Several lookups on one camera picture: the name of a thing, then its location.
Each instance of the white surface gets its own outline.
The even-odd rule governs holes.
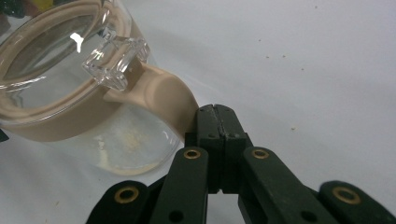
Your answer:
[[[396,214],[394,1],[127,5],[157,64],[200,105],[233,108],[254,145],[307,186],[343,180]],[[11,138],[0,144],[1,223],[83,223],[123,180]],[[135,179],[152,182],[166,167]],[[209,197],[207,223],[242,223],[235,197]]]

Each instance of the beige handle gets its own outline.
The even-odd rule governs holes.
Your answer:
[[[129,80],[134,86],[128,91],[109,90],[105,101],[139,105],[162,119],[184,141],[184,134],[194,125],[198,104],[190,89],[178,77],[162,69],[142,63],[137,75]]]

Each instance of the brass ring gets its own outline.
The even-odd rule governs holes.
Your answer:
[[[261,160],[267,159],[267,158],[270,156],[270,154],[268,154],[268,152],[266,152],[266,151],[263,150],[263,149],[254,149],[254,150],[251,152],[251,154],[252,154],[255,158],[261,159]]]
[[[190,160],[197,159],[201,157],[201,152],[195,149],[189,149],[184,152],[184,157]]]
[[[345,197],[344,195],[342,195],[343,192],[351,195],[352,198],[349,199],[349,198]],[[348,189],[345,187],[335,187],[334,189],[332,189],[332,194],[338,200],[340,200],[341,202],[344,202],[344,203],[349,203],[349,204],[361,203],[361,197],[359,197],[359,195],[352,189]]]
[[[122,196],[121,194],[126,191],[131,191],[132,195]],[[135,186],[127,186],[117,190],[116,194],[114,195],[114,200],[117,203],[131,203],[137,198],[138,195],[139,190]]]

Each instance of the transparent lid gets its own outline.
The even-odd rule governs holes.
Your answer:
[[[62,112],[149,49],[117,0],[0,0],[0,125]]]

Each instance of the glass pitcher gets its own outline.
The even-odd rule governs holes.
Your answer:
[[[198,105],[118,0],[0,0],[0,127],[119,175],[166,161]]]

